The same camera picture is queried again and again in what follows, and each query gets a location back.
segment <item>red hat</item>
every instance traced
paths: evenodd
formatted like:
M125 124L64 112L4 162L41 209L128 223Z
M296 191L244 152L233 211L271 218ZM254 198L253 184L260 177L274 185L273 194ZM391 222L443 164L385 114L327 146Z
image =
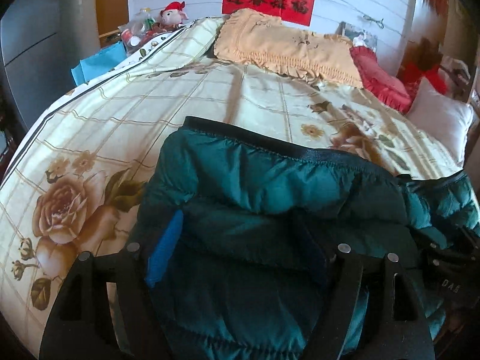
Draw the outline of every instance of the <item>red hat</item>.
M179 3L178 1L174 1L173 3L169 3L163 11L160 11L160 16L162 16L163 12L165 11L170 11L171 9L177 9L181 11L184 8L185 8L185 1L183 1L182 3Z

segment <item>yellow pillow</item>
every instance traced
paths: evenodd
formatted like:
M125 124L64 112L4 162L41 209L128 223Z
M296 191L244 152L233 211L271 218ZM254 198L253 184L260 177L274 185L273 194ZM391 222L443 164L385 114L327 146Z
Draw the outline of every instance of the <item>yellow pillow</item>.
M225 22L214 53L220 59L255 64L308 83L323 79L363 88L350 56L352 46L345 36L286 27L280 17L245 8Z

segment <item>teal down jacket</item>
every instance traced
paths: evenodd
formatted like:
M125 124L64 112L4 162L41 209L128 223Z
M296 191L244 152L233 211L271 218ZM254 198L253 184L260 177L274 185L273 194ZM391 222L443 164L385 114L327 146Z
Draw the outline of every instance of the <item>teal down jacket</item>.
M293 208L317 218L333 244L374 257L396 253L432 337L445 310L425 289L415 239L447 248L459 233L455 227L479 233L463 172L440 180L396 178L352 154L194 117L166 139L130 240L162 231L162 206L184 213L166 272L150 291L177 360L300 356L328 293L313 283L292 240L287 213ZM345 353L358 344L367 302L363 289Z

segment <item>wire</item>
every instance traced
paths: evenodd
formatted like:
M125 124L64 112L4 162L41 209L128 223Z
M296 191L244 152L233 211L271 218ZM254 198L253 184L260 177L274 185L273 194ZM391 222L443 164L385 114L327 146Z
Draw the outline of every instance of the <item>wire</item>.
M363 15L363 19L366 20L366 21L369 21L370 23L375 23L382 30L385 28L385 25L383 24L383 19L382 20L376 20L373 17L368 16L368 15Z
M343 3L345 3L345 4L347 4L350 8L354 9L354 10L357 11L358 13L361 13L364 20L369 21L369 22L371 22L371 23L375 23L375 24L378 25L378 27L381 28L382 30L383 30L384 28L387 28L387 30L393 31L393 32L399 34L402 38L405 38L405 35L401 34L399 31L395 30L394 28L391 28L391 27L386 26L386 25L383 23L383 19L382 19L382 20L376 20L376 19L374 19L373 17L371 17L370 15L367 15L365 12L362 12L361 10L357 9L356 6L352 5L352 4L349 3L348 1L345 1L345 0L340 0L340 1L343 2Z

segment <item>quilt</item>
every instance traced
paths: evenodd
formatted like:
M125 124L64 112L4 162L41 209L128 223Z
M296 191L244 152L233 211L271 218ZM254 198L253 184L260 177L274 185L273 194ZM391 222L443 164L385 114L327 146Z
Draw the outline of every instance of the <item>quilt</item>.
M76 256L124 246L160 148L188 115L351 152L414 179L459 170L443 145L366 90L216 59L223 23L201 19L154 38L61 97L19 147L0 188L0 311L35 356Z

